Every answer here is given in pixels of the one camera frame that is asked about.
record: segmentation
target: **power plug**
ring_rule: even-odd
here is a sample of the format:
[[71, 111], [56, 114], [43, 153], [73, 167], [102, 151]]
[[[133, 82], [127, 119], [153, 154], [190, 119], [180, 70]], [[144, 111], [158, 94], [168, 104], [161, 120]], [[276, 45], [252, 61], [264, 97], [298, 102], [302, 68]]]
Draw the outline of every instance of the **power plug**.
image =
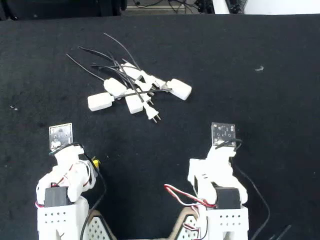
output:
[[151, 97], [148, 95], [148, 93], [142, 93], [142, 94], [140, 94], [140, 96], [142, 97], [144, 102], [151, 103], [152, 105], [154, 105], [154, 103], [151, 101]]
[[186, 100], [192, 90], [191, 86], [175, 78], [173, 78], [171, 81], [167, 81], [166, 85], [168, 88], [172, 89], [169, 91], [170, 93], [182, 100]]
[[[125, 94], [134, 94], [135, 91], [129, 88]], [[142, 105], [141, 99], [138, 97], [137, 94], [131, 95], [131, 96], [126, 96], [125, 97], [126, 105], [128, 106], [128, 109], [131, 114], [135, 114], [138, 112], [141, 112], [144, 107]]]
[[155, 123], [157, 123], [155, 117], [161, 120], [161, 118], [159, 117], [159, 112], [155, 110], [153, 107], [149, 106], [147, 102], [143, 102], [143, 107], [149, 120], [152, 119]]
[[103, 92], [88, 96], [88, 107], [92, 112], [94, 112], [111, 107], [112, 102], [114, 101], [115, 98], [113, 96], [111, 96], [108, 92]]
[[126, 86], [113, 77], [106, 79], [103, 82], [103, 86], [104, 89], [114, 97], [123, 95], [127, 91]]
[[125, 74], [133, 78], [134, 80], [140, 80], [142, 78], [141, 72], [131, 63], [124, 63], [121, 64]]
[[157, 88], [159, 89], [165, 89], [167, 87], [166, 85], [166, 82], [153, 76], [153, 75], [148, 75], [145, 71], [141, 71], [141, 74], [144, 78], [144, 81], [146, 83], [149, 83], [149, 84], [153, 84], [155, 85]]

